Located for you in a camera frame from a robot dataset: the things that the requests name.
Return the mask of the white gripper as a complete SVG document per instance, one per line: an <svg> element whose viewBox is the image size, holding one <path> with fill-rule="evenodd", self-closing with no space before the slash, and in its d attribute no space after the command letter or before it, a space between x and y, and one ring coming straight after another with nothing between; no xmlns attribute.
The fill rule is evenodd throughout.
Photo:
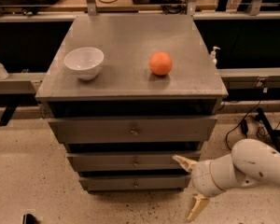
<svg viewBox="0 0 280 224"><path fill-rule="evenodd" d="M199 161L198 163L188 158L174 155L173 159L177 161L180 166L187 171L191 172L192 186L200 193L194 194L191 200L191 206L187 221L195 220L204 208L210 203L209 198L213 198L223 193L211 173L211 161Z"/></svg>

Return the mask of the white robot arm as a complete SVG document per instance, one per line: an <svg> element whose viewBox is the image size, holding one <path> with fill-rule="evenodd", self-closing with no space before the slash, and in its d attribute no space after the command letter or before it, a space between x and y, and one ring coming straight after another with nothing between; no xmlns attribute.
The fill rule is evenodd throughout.
<svg viewBox="0 0 280 224"><path fill-rule="evenodd" d="M230 154L214 160L194 161L179 155L173 159L190 173L190 183L197 191L188 221L193 221L211 198L228 189L249 189L262 184L280 187L280 152L259 140L240 140Z"/></svg>

